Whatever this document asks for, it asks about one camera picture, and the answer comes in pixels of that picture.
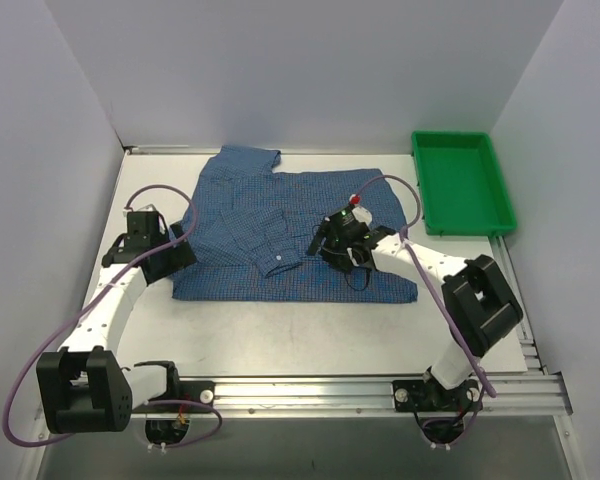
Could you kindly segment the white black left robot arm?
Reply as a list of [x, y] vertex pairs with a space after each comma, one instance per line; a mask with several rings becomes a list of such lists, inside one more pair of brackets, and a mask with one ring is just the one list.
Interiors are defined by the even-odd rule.
[[182, 239], [182, 228], [167, 225], [155, 210], [128, 213], [126, 225], [102, 259], [86, 313], [57, 351], [37, 361], [43, 411], [53, 434], [120, 432], [132, 411], [148, 402], [160, 411], [181, 402], [173, 362], [123, 367], [116, 353], [145, 289], [194, 264], [196, 257]]

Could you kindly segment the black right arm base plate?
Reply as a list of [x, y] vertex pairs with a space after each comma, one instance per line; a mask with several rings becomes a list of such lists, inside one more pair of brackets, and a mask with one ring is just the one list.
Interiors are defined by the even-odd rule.
[[476, 380], [466, 380], [451, 390], [436, 380], [394, 380], [391, 383], [395, 410], [410, 413], [463, 413], [481, 408]]

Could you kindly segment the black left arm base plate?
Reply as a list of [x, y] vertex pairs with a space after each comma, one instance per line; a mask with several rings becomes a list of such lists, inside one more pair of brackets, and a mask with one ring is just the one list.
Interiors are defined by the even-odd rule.
[[[181, 380], [178, 386], [170, 387], [157, 400], [186, 400], [202, 405], [213, 405], [216, 384], [210, 380]], [[182, 405], [181, 403], [162, 406], [162, 410], [178, 414], [207, 413], [199, 406]]]

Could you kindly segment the blue checkered long sleeve shirt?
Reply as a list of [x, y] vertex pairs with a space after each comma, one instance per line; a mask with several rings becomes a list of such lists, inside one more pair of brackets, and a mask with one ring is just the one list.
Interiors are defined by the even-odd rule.
[[406, 304], [415, 283], [356, 269], [338, 272], [306, 251], [320, 221], [361, 190], [376, 226], [406, 224], [378, 169], [286, 173], [276, 150], [224, 146], [203, 167], [181, 224], [193, 232], [194, 265], [172, 277], [178, 301]]

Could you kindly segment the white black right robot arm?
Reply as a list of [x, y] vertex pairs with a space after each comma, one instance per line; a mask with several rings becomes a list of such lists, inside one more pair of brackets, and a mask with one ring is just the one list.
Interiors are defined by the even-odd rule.
[[481, 360], [522, 321], [524, 314], [497, 262], [481, 254], [474, 259], [438, 252], [407, 237], [407, 229], [372, 228], [371, 214], [350, 204], [325, 217], [307, 254], [331, 267], [354, 268], [420, 280], [429, 291], [451, 334], [441, 356], [427, 370], [426, 402], [445, 409], [459, 397], [459, 387], [476, 375], [486, 393], [496, 390]]

